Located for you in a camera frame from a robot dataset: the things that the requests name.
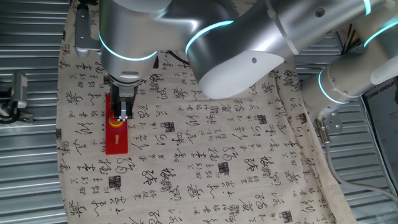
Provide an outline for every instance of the white cable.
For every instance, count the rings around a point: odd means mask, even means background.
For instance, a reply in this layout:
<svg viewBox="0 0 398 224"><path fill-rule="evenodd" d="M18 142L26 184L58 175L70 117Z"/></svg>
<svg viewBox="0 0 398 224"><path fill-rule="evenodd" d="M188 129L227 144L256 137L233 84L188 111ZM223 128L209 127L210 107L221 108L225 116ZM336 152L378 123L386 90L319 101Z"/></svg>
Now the white cable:
<svg viewBox="0 0 398 224"><path fill-rule="evenodd" d="M325 149L326 149L326 160L328 162L328 167L330 169L331 174L335 177L335 179L344 184L347 185L348 187L356 187L359 189L363 189L363 190L372 190L374 192L379 192L380 194L384 194L385 196L391 198L393 201L395 201L396 203L398 203L398 198L395 197L394 195L392 195L389 192L386 192L385 190L382 190L380 188L377 187L373 187L373 186L369 186L369 185L364 185L364 184L354 184L354 183L350 183L348 181L343 180L336 172L336 170L333 168L333 164L331 163L331 153L330 153L330 145L329 143L325 143Z"/></svg>

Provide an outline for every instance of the corrugated metal surface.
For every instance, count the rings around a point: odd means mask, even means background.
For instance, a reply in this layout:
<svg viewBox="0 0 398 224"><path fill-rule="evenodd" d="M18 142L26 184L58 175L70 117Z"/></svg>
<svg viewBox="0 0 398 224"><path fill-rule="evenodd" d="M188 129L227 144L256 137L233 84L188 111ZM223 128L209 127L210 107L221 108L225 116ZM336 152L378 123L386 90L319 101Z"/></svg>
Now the corrugated metal surface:
<svg viewBox="0 0 398 224"><path fill-rule="evenodd" d="M35 118L32 126L0 126L0 223L66 223L55 118L58 55L67 11L68 0L0 0L0 90L9 88L13 70L23 70L29 76L26 111ZM301 79L316 75L339 54L332 35L311 46L295 57ZM347 180L388 188L361 103L354 101L339 112L345 130L332 136L338 173ZM390 203L379 194L342 189L362 224L377 223L377 213Z"/></svg>
<svg viewBox="0 0 398 224"><path fill-rule="evenodd" d="M0 1L0 90L28 74L32 126L0 126L0 223L66 223L57 171L58 55L68 0Z"/></svg>

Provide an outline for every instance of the metal bracket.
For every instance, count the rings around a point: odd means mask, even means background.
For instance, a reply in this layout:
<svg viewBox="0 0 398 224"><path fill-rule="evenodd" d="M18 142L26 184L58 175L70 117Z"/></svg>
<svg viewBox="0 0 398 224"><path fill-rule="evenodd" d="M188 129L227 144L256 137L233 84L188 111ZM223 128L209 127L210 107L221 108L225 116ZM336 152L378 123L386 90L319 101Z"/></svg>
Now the metal bracket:
<svg viewBox="0 0 398 224"><path fill-rule="evenodd" d="M79 57L87 57L91 50L100 50L99 40L91 38L90 13L87 6L83 6L76 13L75 49Z"/></svg>
<svg viewBox="0 0 398 224"><path fill-rule="evenodd" d="M325 124L329 134L338 134L343 132L343 125L337 111L330 113L325 118Z"/></svg>
<svg viewBox="0 0 398 224"><path fill-rule="evenodd" d="M19 117L19 121L33 123L33 114L21 112L21 116Z"/></svg>

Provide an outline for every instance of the connector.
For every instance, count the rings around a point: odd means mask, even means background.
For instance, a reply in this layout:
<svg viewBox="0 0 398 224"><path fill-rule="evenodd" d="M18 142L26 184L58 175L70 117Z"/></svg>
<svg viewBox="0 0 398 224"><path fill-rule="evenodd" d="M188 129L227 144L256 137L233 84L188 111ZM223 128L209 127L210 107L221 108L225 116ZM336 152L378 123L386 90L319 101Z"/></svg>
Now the connector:
<svg viewBox="0 0 398 224"><path fill-rule="evenodd" d="M321 137L322 144L330 143L330 137L329 137L328 129L325 124L325 119L317 118L315 120L315 124L317 126L318 133Z"/></svg>

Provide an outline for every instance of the cloth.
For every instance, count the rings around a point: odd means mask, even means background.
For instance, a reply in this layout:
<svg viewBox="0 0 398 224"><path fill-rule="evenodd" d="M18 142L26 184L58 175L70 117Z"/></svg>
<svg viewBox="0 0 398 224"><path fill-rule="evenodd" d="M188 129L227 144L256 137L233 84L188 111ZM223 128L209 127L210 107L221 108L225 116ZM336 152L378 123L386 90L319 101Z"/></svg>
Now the cloth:
<svg viewBox="0 0 398 224"><path fill-rule="evenodd" d="M69 223L356 223L308 120L293 61L241 94L210 100L190 67L159 52L128 121L129 153L106 156L108 74L94 52L79 58L74 50L76 4L58 65ZM235 1L241 14L252 4ZM98 39L98 8L90 13Z"/></svg>

